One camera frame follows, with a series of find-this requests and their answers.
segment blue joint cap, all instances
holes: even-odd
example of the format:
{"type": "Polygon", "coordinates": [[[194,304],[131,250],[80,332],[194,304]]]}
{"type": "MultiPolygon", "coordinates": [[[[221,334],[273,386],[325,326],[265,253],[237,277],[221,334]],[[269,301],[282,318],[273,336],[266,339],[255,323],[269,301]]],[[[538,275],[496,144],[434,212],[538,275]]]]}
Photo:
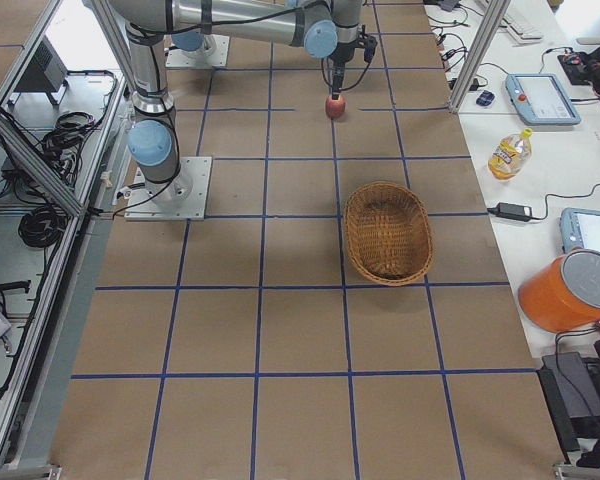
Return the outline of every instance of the blue joint cap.
{"type": "Polygon", "coordinates": [[[173,44],[185,52],[195,52],[204,43],[204,35],[199,32],[182,32],[171,35],[173,44]]]}
{"type": "Polygon", "coordinates": [[[140,165],[155,167],[164,162],[171,152],[171,134],[160,122],[143,120],[129,131],[127,145],[140,165]]]}
{"type": "Polygon", "coordinates": [[[304,48],[313,58],[325,58],[338,45],[336,26],[331,20],[319,20],[304,34],[304,48]]]}

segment brown basket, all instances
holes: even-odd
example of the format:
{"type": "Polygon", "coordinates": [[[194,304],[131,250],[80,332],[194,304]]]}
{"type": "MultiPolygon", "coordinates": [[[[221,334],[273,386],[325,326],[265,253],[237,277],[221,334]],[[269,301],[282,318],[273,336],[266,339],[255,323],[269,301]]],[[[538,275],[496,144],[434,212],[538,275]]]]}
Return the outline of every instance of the brown basket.
{"type": "Polygon", "coordinates": [[[409,189],[390,182],[360,187],[347,201],[344,221],[349,259],[363,277],[400,286],[429,270],[427,212],[409,189]]]}

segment white keyboard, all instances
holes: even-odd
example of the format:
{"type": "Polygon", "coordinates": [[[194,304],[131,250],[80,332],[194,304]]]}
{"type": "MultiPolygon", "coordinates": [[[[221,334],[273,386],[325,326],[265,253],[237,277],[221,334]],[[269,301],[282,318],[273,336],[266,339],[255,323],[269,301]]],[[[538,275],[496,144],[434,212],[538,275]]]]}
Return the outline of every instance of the white keyboard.
{"type": "MultiPolygon", "coordinates": [[[[491,0],[476,0],[485,10],[489,6],[491,0]]],[[[517,43],[537,43],[541,42],[544,38],[544,34],[534,27],[529,20],[527,20],[520,11],[509,4],[507,12],[504,14],[502,19],[504,24],[507,26],[507,32],[517,43]]]]}

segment orange bucket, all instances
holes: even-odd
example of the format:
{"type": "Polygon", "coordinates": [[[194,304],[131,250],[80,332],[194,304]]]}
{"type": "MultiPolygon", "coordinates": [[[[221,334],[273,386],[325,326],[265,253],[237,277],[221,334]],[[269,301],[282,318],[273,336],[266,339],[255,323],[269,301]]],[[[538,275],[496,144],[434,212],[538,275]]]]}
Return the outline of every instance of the orange bucket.
{"type": "Polygon", "coordinates": [[[600,318],[600,252],[573,250],[526,280],[518,289],[525,315],[558,333],[600,318]]]}

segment plastic bottle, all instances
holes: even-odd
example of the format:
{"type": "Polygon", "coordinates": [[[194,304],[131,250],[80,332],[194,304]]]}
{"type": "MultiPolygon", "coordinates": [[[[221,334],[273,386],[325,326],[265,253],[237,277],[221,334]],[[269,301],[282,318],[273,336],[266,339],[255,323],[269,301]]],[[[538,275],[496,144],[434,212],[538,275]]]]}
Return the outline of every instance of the plastic bottle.
{"type": "Polygon", "coordinates": [[[508,180],[520,171],[531,156],[529,137],[532,133],[533,130],[525,128],[522,132],[509,135],[500,141],[500,145],[489,159],[489,170],[494,177],[498,180],[508,180]]]}

